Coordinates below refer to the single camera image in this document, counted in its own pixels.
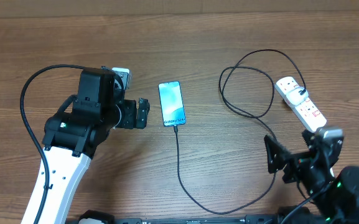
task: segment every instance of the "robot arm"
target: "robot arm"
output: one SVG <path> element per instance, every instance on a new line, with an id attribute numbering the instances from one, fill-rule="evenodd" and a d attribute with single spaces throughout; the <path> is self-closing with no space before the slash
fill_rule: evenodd
<path id="1" fill-rule="evenodd" d="M 49 186 L 39 223 L 64 223 L 77 186 L 88 169 L 96 147 L 110 129 L 143 129 L 150 104 L 146 99 L 125 100 L 131 81 L 126 68 L 84 68 L 78 95 L 70 96 L 45 124 L 43 152 L 49 167 Z M 73 103 L 71 113 L 67 107 Z M 45 168 L 40 171 L 22 223 L 34 223 L 44 193 Z"/>

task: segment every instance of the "wooden surface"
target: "wooden surface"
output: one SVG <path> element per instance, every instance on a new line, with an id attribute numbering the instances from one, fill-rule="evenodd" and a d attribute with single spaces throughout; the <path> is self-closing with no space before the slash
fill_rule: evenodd
<path id="1" fill-rule="evenodd" d="M 0 18 L 357 10 L 359 0 L 0 0 Z"/>
<path id="2" fill-rule="evenodd" d="M 133 87 L 126 98 L 151 102 L 146 129 L 115 130 L 99 146 L 70 218 L 88 209 L 148 219 L 216 217 L 198 208 L 178 183 L 175 136 L 172 128 L 163 128 L 157 91 L 170 80 L 182 84 L 187 124 L 179 127 L 180 159 L 189 192 L 216 211 L 256 198 L 272 179 L 263 143 L 267 131 L 223 104 L 218 77 L 244 54 L 265 48 L 294 59 L 329 124 L 344 129 L 335 173 L 359 165 L 359 12 L 0 19 L 0 223 L 20 222 L 39 169 L 40 157 L 19 113 L 22 86 L 34 72 L 58 63 L 130 68 Z M 279 54 L 254 55 L 245 65 L 274 80 L 294 76 L 301 82 Z M 79 70 L 53 70 L 31 83 L 25 106 L 39 140 L 47 118 L 77 92 L 79 75 Z M 239 71 L 226 94 L 260 114 L 271 87 L 266 77 Z M 278 94 L 263 120 L 292 152 L 307 150 L 303 125 Z M 296 186 L 284 185 L 281 177 L 279 172 L 262 200 L 230 216 L 274 213 L 299 203 Z"/>

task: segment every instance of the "wood grain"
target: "wood grain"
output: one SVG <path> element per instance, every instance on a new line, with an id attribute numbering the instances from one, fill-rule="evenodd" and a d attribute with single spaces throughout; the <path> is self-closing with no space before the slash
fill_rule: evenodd
<path id="1" fill-rule="evenodd" d="M 358 10 L 359 0 L 0 0 L 0 18 Z"/>
<path id="2" fill-rule="evenodd" d="M 162 126 L 157 91 L 170 80 L 182 84 L 187 124 L 179 131 L 180 159 L 189 192 L 217 211 L 256 198 L 272 178 L 263 144 L 267 131 L 226 108 L 218 77 L 244 54 L 264 48 L 294 59 L 329 124 L 344 129 L 335 173 L 359 165 L 359 11 L 0 19 L 0 223 L 20 223 L 40 162 L 19 113 L 22 86 L 37 70 L 58 63 L 130 68 L 133 87 L 126 98 L 151 102 L 146 129 L 115 130 L 99 146 L 70 218 L 88 209 L 143 219 L 215 217 L 187 198 L 176 177 L 175 136 Z M 291 75 L 300 82 L 275 53 L 254 55 L 245 64 L 274 80 Z M 79 74 L 51 70 L 31 83 L 25 106 L 38 139 L 47 118 L 77 92 Z M 269 85 L 260 74 L 239 71 L 226 95 L 260 114 L 269 103 Z M 301 122 L 277 94 L 263 120 L 291 151 L 306 150 Z M 274 213 L 299 203 L 296 186 L 284 185 L 281 176 L 262 200 L 230 216 Z"/>

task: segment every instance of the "phone screen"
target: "phone screen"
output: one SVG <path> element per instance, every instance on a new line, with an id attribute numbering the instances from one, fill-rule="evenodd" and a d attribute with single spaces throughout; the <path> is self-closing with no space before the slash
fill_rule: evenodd
<path id="1" fill-rule="evenodd" d="M 159 84 L 162 121 L 165 127 L 186 123 L 179 82 Z"/>

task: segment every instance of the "white power adapter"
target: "white power adapter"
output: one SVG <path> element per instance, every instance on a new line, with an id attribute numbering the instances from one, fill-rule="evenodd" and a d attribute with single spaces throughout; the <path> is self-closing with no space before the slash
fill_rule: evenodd
<path id="1" fill-rule="evenodd" d="M 304 87 L 299 86 L 294 78 L 284 77 L 274 87 L 308 131 L 314 133 L 326 124 L 327 120 L 310 100 L 308 91 L 302 94 Z"/>

